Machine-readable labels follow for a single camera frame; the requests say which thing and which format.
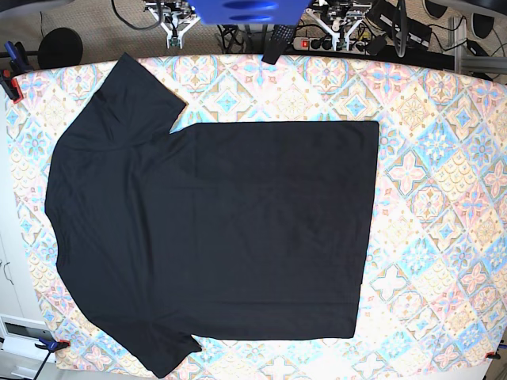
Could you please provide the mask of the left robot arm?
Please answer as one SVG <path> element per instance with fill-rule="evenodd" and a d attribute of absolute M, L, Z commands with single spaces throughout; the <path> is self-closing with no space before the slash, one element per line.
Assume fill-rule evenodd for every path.
<path fill-rule="evenodd" d="M 325 33 L 319 49 L 365 53 L 373 39 L 366 16 L 374 1 L 310 1 L 304 15 Z"/>

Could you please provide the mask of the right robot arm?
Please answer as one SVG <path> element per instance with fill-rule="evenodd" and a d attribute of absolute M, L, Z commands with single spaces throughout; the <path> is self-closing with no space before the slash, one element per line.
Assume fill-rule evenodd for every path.
<path fill-rule="evenodd" d="M 162 11 L 159 26 L 166 33 L 166 46 L 182 49 L 185 34 L 200 21 L 200 17 L 188 1 L 145 1 L 144 10 L 149 11 L 155 20 L 159 19 L 158 4 Z"/>

